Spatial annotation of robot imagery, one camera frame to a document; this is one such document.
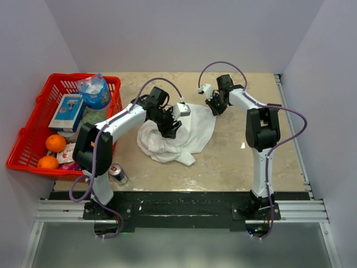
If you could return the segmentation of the white printed t-shirt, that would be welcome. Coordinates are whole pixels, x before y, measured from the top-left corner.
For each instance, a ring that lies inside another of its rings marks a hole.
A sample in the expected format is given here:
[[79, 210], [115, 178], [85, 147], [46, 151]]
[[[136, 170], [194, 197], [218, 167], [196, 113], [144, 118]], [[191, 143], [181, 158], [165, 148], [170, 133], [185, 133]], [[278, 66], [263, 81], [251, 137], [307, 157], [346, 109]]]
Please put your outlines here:
[[199, 154], [210, 141], [216, 117], [210, 108], [198, 104], [188, 104], [191, 113], [181, 117], [176, 138], [164, 138], [152, 121], [146, 121], [138, 130], [137, 145], [141, 151], [152, 160], [161, 163], [177, 161], [186, 166], [196, 160], [194, 154]]

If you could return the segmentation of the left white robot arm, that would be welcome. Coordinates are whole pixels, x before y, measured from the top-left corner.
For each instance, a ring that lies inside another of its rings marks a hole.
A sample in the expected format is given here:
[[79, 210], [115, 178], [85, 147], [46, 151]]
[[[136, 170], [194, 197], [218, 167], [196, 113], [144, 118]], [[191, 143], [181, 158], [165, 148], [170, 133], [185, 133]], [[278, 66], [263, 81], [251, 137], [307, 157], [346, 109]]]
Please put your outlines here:
[[108, 170], [113, 162], [112, 150], [116, 141], [147, 120], [157, 125], [162, 137], [174, 139], [182, 125], [179, 119], [190, 115], [190, 109], [183, 101], [166, 108], [168, 99], [167, 92], [154, 87], [150, 94], [132, 100], [124, 110], [109, 119], [95, 125], [81, 125], [73, 160], [89, 180], [89, 189], [85, 195], [90, 194], [98, 203], [95, 211], [103, 219], [112, 218], [115, 214], [115, 205], [110, 202], [114, 193], [109, 183]]

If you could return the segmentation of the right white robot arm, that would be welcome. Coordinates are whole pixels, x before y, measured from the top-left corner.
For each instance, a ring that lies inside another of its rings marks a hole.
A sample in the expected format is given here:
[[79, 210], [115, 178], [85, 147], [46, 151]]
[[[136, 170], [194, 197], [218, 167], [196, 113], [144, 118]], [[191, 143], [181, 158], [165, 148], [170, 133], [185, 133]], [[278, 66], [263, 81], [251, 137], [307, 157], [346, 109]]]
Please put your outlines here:
[[245, 139], [253, 153], [253, 186], [250, 191], [252, 202], [248, 212], [254, 219], [262, 219], [268, 213], [268, 207], [274, 203], [273, 186], [269, 181], [272, 174], [271, 149], [281, 138], [278, 108], [269, 107], [246, 93], [240, 84], [235, 85], [230, 75], [221, 75], [216, 79], [218, 88], [204, 84], [198, 93], [206, 97], [205, 103], [214, 116], [219, 116], [228, 106], [238, 107], [245, 113]]

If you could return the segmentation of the blue red drink can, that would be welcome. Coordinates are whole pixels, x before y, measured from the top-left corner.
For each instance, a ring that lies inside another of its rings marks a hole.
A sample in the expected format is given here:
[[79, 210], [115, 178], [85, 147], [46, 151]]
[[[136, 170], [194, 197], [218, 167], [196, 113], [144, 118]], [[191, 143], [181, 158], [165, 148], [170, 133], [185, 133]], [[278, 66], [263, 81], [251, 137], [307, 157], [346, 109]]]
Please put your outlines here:
[[122, 167], [117, 163], [112, 163], [108, 175], [118, 184], [125, 184], [128, 181], [128, 177]]

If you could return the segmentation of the blue plastic bag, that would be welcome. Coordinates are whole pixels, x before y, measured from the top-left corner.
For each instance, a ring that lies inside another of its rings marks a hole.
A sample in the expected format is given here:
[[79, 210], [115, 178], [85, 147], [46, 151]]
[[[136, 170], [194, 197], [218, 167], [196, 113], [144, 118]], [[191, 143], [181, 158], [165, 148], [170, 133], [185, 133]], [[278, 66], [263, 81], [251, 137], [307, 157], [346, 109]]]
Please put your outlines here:
[[102, 110], [109, 105], [111, 96], [108, 84], [101, 73], [78, 80], [75, 85], [84, 103], [90, 109]]

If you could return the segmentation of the blue white razor box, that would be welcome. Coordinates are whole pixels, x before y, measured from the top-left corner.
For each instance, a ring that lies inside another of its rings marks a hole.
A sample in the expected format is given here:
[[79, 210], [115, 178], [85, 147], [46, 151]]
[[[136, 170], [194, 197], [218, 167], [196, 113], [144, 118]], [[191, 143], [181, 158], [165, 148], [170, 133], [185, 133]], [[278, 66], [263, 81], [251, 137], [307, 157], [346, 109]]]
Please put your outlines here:
[[86, 105], [81, 94], [64, 94], [48, 128], [53, 131], [77, 131]]

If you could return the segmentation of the pink packet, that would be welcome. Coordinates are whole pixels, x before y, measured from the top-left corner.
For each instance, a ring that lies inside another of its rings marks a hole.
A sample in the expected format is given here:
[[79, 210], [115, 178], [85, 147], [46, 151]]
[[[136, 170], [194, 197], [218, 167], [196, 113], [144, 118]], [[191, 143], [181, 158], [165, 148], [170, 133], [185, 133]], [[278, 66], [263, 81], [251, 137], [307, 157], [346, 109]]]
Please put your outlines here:
[[62, 164], [59, 167], [59, 170], [79, 171], [80, 168], [76, 162], [69, 162], [69, 163]]

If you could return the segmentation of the red white snack packet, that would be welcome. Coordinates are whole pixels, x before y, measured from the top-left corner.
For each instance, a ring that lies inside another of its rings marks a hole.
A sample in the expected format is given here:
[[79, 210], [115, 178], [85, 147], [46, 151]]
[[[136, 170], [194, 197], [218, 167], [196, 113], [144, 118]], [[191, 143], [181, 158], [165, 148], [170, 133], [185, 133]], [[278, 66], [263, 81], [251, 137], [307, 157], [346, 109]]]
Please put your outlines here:
[[58, 152], [56, 158], [60, 165], [73, 162], [73, 152], [76, 143], [69, 143], [62, 152]]

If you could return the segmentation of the upper orange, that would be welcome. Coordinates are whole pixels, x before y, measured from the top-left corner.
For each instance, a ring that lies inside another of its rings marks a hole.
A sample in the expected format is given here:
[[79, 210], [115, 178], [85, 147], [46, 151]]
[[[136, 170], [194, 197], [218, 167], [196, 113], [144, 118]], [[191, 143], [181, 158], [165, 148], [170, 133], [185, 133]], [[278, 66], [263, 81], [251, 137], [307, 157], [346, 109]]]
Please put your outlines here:
[[66, 147], [66, 140], [61, 135], [51, 135], [45, 141], [46, 148], [51, 152], [62, 152]]

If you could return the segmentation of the orange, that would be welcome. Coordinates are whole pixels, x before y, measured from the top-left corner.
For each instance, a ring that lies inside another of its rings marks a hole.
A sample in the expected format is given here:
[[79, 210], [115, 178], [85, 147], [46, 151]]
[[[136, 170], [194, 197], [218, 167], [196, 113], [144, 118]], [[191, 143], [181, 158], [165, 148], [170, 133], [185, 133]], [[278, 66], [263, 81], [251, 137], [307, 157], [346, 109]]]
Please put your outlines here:
[[46, 148], [51, 152], [62, 152], [66, 147], [66, 140], [61, 135], [51, 135], [45, 141]]
[[59, 162], [54, 156], [48, 155], [39, 159], [37, 167], [42, 169], [58, 169]]

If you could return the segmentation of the lower orange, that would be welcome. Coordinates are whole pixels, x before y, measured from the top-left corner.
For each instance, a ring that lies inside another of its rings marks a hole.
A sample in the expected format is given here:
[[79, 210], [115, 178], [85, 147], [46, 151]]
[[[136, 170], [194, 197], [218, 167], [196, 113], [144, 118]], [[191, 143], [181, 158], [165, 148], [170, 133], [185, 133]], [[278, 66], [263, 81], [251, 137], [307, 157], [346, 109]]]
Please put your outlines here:
[[54, 156], [48, 155], [39, 159], [37, 167], [42, 169], [58, 169], [59, 162]]

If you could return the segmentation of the red plastic basket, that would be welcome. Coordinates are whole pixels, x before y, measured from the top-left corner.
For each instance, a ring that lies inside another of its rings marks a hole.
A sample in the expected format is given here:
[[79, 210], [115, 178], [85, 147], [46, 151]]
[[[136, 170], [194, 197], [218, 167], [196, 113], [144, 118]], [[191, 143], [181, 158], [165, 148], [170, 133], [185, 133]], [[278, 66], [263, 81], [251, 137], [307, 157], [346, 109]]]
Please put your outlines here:
[[45, 142], [56, 131], [49, 128], [49, 124], [60, 105], [63, 96], [78, 92], [76, 82], [86, 79], [92, 74], [54, 73], [49, 76], [42, 91], [36, 98], [36, 105], [27, 124], [18, 134], [17, 141], [8, 157], [6, 166], [9, 169], [26, 171], [43, 175], [52, 180], [74, 181], [81, 176], [81, 170], [40, 169], [37, 163], [47, 155]]

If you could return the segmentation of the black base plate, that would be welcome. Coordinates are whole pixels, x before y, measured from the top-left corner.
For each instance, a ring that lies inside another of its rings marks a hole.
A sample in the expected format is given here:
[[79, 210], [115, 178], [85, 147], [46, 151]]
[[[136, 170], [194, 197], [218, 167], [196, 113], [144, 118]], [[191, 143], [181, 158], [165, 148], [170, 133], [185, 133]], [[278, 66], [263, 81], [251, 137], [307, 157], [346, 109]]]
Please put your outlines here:
[[115, 192], [105, 210], [86, 202], [83, 218], [97, 222], [124, 219], [124, 232], [136, 228], [218, 228], [264, 233], [267, 223], [281, 219], [278, 204], [255, 208], [243, 192]]

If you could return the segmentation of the aluminium rail frame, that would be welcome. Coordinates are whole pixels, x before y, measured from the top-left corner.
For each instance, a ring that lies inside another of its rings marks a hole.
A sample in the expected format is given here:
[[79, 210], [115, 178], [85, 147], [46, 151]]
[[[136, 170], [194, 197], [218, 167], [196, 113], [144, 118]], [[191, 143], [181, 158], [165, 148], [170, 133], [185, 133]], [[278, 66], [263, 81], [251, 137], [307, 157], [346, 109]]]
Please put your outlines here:
[[[251, 161], [212, 160], [185, 168], [154, 165], [139, 154], [136, 130], [123, 135], [115, 158], [127, 163], [132, 180], [147, 183], [141, 190], [122, 192], [243, 192], [230, 187], [233, 178], [250, 179]], [[278, 192], [281, 219], [266, 240], [245, 231], [218, 228], [136, 228], [104, 240], [90, 232], [114, 227], [114, 221], [83, 218], [84, 202], [71, 202], [66, 192], [41, 200], [23, 267], [341, 267], [323, 200], [313, 198], [310, 184], [302, 192]]]

